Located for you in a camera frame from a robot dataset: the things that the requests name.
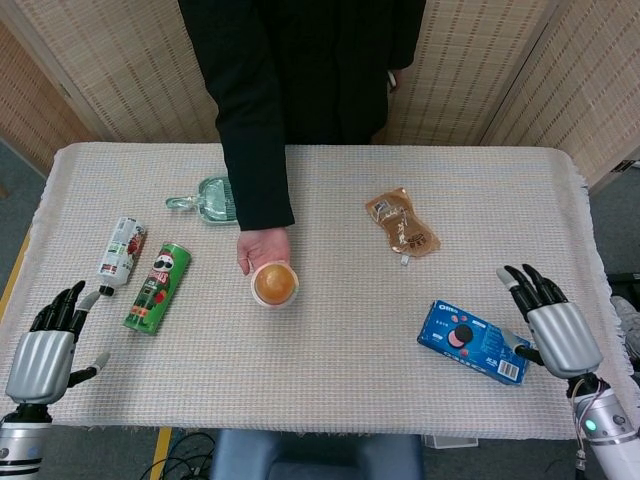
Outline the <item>robot left five-finger hand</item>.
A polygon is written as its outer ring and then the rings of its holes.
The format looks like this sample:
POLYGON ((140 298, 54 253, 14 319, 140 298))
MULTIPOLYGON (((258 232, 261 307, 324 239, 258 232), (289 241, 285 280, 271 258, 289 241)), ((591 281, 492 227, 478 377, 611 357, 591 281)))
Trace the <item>robot left five-finger hand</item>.
POLYGON ((5 389, 14 403, 51 405, 69 388, 95 377, 107 365, 111 354, 105 351, 88 367, 72 369, 88 313, 100 299, 97 291, 81 297, 84 287, 81 280, 58 293, 21 336, 5 389))

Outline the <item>robot right five-finger hand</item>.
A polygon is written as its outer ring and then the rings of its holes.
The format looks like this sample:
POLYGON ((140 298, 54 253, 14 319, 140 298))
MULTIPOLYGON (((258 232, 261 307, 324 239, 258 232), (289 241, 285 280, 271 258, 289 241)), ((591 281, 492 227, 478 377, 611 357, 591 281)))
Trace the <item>robot right five-finger hand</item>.
POLYGON ((532 335, 531 361, 565 380, 596 372, 603 355, 582 312, 559 286, 529 264, 506 265, 496 274, 532 335))

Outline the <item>person's right hand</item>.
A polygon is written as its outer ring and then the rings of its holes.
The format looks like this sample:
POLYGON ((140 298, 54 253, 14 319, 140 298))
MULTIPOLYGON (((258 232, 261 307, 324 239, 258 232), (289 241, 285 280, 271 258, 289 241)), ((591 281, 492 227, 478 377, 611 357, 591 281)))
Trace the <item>person's right hand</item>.
POLYGON ((245 276, 272 262, 290 263, 287 229, 270 228, 241 231, 237 240, 237 263, 245 276))

